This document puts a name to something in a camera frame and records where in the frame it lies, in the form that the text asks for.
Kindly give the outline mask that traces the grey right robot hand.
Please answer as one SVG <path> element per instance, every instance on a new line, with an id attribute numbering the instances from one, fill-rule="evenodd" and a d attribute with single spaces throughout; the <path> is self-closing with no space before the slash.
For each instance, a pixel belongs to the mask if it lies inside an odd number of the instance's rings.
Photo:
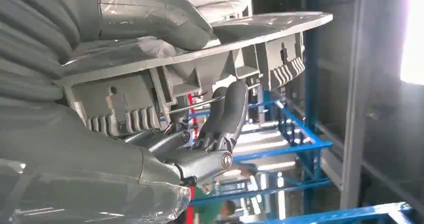
<path id="1" fill-rule="evenodd" d="M 188 184 L 226 168 L 247 109 L 231 84 L 218 139 L 162 162 L 110 138 L 111 115 L 88 129 L 56 85 L 81 43 L 153 36 L 197 51 L 211 26 L 188 0 L 0 0 L 0 221 L 165 224 L 189 205 Z"/>

